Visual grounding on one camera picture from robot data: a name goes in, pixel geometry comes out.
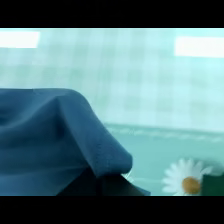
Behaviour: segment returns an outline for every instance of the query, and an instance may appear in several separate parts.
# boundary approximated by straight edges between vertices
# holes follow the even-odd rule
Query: plaid tablecloth
[[[106,124],[224,131],[224,60],[174,55],[177,36],[224,29],[22,30],[38,48],[0,49],[0,88],[77,90]]]

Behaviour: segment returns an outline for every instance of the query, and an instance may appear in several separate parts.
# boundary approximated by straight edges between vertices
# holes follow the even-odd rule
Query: black object
[[[97,179],[90,168],[57,196],[145,196],[121,175]]]
[[[202,196],[224,196],[224,174],[222,176],[204,175]]]

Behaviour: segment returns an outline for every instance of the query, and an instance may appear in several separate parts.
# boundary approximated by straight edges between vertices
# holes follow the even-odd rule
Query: dark green object
[[[224,196],[224,174],[222,176],[204,175],[202,196]]]

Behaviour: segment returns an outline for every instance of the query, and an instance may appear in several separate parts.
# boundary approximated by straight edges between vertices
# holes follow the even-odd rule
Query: daisy
[[[204,174],[210,174],[212,167],[203,169],[203,163],[194,163],[193,160],[181,159],[178,164],[171,164],[165,171],[167,177],[163,179],[166,186],[164,192],[173,193],[175,196],[199,195]]]

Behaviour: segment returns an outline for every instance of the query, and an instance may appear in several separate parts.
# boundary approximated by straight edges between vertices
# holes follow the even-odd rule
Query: blue fabric
[[[132,156],[66,89],[0,89],[0,195],[57,195],[87,167],[127,173]]]

